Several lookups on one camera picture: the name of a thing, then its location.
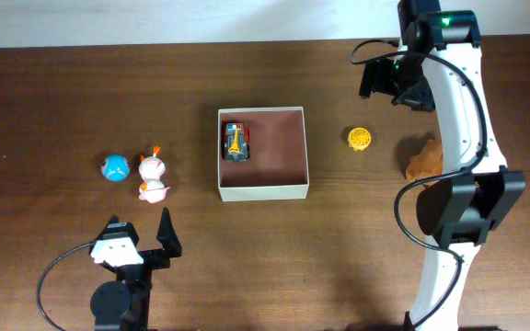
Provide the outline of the grey red toy truck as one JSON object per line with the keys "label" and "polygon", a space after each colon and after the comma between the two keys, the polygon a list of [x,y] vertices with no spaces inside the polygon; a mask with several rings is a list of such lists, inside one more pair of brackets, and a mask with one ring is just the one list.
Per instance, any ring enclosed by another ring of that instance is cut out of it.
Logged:
{"label": "grey red toy truck", "polygon": [[250,158],[249,130],[242,122],[228,122],[223,126],[221,155],[227,162],[246,162]]}

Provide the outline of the white pink duck toy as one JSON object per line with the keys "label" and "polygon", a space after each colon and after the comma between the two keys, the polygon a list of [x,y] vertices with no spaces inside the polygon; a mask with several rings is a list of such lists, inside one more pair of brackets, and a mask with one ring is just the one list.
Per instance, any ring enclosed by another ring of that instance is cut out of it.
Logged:
{"label": "white pink duck toy", "polygon": [[141,156],[138,167],[139,175],[143,181],[139,186],[139,200],[147,201],[151,204],[164,200],[169,190],[169,187],[161,181],[167,166],[158,158],[160,151],[161,148],[159,146],[154,146],[150,155]]}

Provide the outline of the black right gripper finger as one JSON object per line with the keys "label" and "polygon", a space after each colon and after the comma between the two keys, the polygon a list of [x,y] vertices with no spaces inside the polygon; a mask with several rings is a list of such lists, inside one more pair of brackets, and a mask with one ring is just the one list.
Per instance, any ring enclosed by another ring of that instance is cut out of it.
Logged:
{"label": "black right gripper finger", "polygon": [[368,63],[363,70],[359,96],[369,98],[373,93],[390,94],[390,61]]}
{"label": "black right gripper finger", "polygon": [[414,111],[433,112],[435,102],[429,83],[425,77],[398,77],[394,81],[395,95],[393,106],[404,105]]}

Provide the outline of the blue toy ball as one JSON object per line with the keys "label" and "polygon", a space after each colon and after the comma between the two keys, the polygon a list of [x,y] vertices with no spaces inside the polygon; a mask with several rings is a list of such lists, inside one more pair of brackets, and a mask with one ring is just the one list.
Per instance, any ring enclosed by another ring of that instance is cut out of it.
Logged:
{"label": "blue toy ball", "polygon": [[109,181],[120,182],[130,175],[130,165],[124,156],[112,154],[103,160],[101,173]]}

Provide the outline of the brown plush toy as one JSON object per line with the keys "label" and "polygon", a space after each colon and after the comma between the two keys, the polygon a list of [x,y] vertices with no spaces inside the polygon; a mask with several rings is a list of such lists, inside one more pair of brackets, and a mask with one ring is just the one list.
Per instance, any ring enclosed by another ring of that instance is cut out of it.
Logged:
{"label": "brown plush toy", "polygon": [[408,182],[426,177],[436,177],[443,173],[443,166],[443,144],[441,141],[430,139],[419,154],[415,154],[409,159],[405,177]]}

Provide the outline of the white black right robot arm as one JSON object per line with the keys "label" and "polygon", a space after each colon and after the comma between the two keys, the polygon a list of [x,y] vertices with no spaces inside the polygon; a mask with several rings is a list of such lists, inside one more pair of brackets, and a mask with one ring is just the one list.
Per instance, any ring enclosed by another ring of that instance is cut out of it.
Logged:
{"label": "white black right robot arm", "polygon": [[393,105],[435,112],[443,171],[421,177],[396,198],[422,187],[416,215],[425,250],[421,283],[405,313],[405,330],[456,330],[471,263],[525,190],[511,171],[491,127],[481,77],[481,35],[471,10],[444,11],[437,0],[397,4],[396,51],[360,61],[362,98],[381,93]]}

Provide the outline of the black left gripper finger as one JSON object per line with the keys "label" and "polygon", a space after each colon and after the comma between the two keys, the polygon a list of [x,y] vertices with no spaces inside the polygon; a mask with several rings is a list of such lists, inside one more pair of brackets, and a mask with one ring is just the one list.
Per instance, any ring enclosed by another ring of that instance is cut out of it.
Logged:
{"label": "black left gripper finger", "polygon": [[96,237],[97,250],[136,250],[139,236],[132,223],[122,222],[118,216],[110,217],[109,222]]}
{"label": "black left gripper finger", "polygon": [[169,257],[181,257],[182,245],[175,232],[170,212],[164,207],[156,236],[157,241],[162,245]]}

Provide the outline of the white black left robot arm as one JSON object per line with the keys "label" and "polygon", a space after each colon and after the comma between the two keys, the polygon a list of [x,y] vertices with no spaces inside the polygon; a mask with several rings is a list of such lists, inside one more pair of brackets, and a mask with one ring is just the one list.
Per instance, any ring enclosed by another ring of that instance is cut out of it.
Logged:
{"label": "white black left robot arm", "polygon": [[139,251],[139,236],[132,223],[117,216],[95,238],[89,255],[115,275],[92,294],[90,310],[96,330],[144,331],[148,328],[152,275],[170,267],[170,260],[182,256],[168,208],[164,208],[156,240],[159,248]]}

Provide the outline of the yellow round plastic toy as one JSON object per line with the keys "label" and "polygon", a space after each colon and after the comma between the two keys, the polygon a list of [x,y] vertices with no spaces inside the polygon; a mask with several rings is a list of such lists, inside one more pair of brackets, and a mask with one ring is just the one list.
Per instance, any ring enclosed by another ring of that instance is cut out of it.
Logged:
{"label": "yellow round plastic toy", "polygon": [[364,151],[372,141],[372,134],[363,127],[356,127],[350,130],[347,136],[347,143],[354,151]]}

